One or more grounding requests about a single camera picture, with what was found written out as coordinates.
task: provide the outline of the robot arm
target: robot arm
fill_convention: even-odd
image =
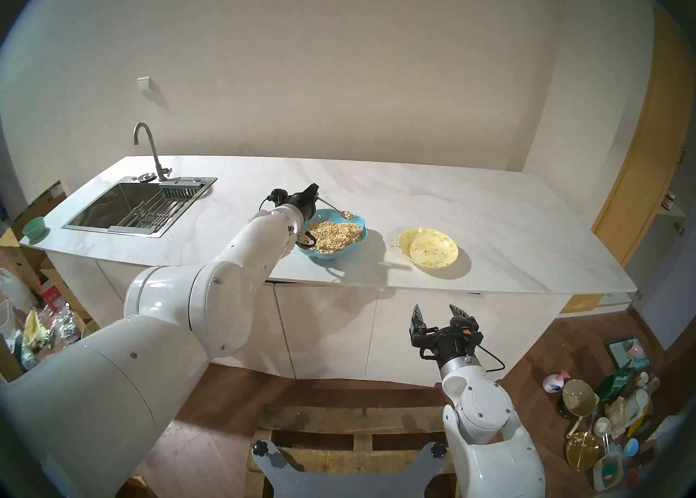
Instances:
[[[450,310],[449,327],[428,328],[416,305],[409,333],[421,358],[437,362],[442,389],[453,405],[445,406],[443,425],[461,494],[541,498],[546,482],[532,438],[507,392],[486,379],[474,354],[477,346],[482,348],[478,323],[454,305]],[[498,431],[503,441],[489,444]]]
[[[0,388],[0,409],[63,496],[113,497],[213,357],[239,350],[253,296],[315,212],[318,187],[274,190],[205,265],[143,271],[125,318]]]

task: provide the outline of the kitchen counter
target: kitchen counter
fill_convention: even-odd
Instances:
[[[270,280],[469,292],[635,290],[583,221],[534,175],[321,159],[164,155],[160,160],[173,168],[171,176],[217,178],[161,238],[62,228],[124,176],[154,170],[151,156],[133,156],[104,170],[50,212],[50,233],[33,247],[144,266],[205,263],[272,189],[292,194],[316,182],[319,196],[364,217],[368,237],[334,262],[313,261],[293,250]],[[457,262],[437,276],[415,267],[395,244],[408,227],[431,227],[451,236],[460,247]],[[27,245],[27,239],[21,243]]]

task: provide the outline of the kitchen sink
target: kitchen sink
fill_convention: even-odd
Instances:
[[[217,178],[172,178],[142,183],[119,180],[63,228],[159,238]]]

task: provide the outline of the green bowl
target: green bowl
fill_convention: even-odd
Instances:
[[[32,219],[21,230],[21,233],[29,238],[29,241],[34,241],[43,236],[46,232],[46,222],[43,217]]]

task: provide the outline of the cable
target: cable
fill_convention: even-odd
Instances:
[[[499,368],[499,369],[491,369],[490,371],[486,371],[487,373],[492,373],[492,372],[495,372],[495,371],[502,371],[502,370],[505,368],[505,364],[504,364],[503,362],[501,362],[501,361],[498,359],[497,356],[494,356],[493,354],[491,354],[488,350],[486,350],[486,349],[485,349],[483,346],[481,346],[481,345],[479,345],[479,348],[480,348],[481,350],[483,350],[483,351],[484,351],[486,354],[488,354],[489,356],[494,357],[494,358],[496,359],[496,361],[502,365],[502,367]]]

